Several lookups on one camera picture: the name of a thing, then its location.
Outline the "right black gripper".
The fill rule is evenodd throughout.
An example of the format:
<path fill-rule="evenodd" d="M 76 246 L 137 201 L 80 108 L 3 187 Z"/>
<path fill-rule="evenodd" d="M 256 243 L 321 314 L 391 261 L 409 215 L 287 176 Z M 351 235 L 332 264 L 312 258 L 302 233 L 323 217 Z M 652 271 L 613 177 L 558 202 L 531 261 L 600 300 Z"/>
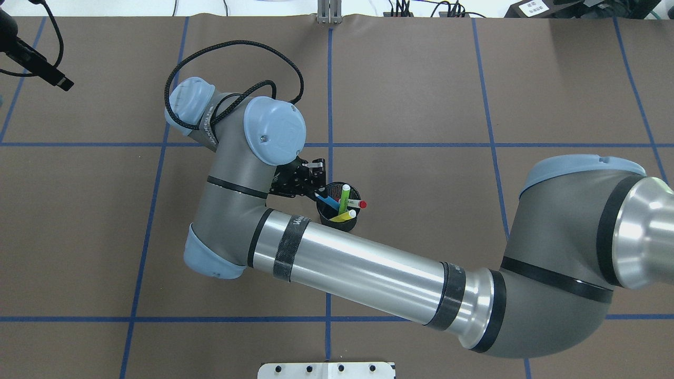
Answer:
<path fill-rule="evenodd" d="M 276 167 L 268 194 L 281 197 L 305 196 L 316 199 L 315 193 L 325 188 L 326 160 L 306 161 L 297 156 L 286 165 Z"/>

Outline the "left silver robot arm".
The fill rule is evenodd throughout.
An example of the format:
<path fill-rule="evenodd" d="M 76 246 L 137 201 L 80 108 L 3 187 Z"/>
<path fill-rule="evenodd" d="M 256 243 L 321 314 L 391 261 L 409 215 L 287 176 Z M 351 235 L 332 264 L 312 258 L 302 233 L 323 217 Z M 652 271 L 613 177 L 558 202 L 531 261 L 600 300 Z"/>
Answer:
<path fill-rule="evenodd" d="M 74 86 L 74 82 L 58 69 L 63 60 L 65 51 L 60 27 L 46 1 L 31 1 L 31 3 L 41 5 L 47 12 L 58 40 L 57 59 L 55 63 L 49 63 L 46 57 L 41 55 L 35 48 L 25 43 L 18 36 L 18 25 L 15 18 L 5 10 L 1 10 L 1 51 L 11 60 L 27 70 L 27 73 L 10 72 L 4 69 L 1 69 L 1 72 L 2 74 L 14 77 L 40 77 L 47 83 L 67 92 Z"/>

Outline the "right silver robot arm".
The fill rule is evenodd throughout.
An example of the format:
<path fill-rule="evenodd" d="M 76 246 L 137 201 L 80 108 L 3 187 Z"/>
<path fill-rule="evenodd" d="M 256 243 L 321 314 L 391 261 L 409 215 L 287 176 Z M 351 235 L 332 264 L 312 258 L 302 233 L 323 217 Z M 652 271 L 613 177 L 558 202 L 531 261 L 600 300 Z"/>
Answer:
<path fill-rule="evenodd" d="M 162 101 L 168 124 L 214 153 L 183 252 L 203 276 L 237 279 L 251 268 L 508 359 L 585 342 L 618 288 L 672 285 L 672 187 L 633 161 L 540 161 L 499 267 L 467 268 L 272 208 L 280 168 L 306 140 L 294 101 L 220 93 L 200 77 L 169 78 Z"/>

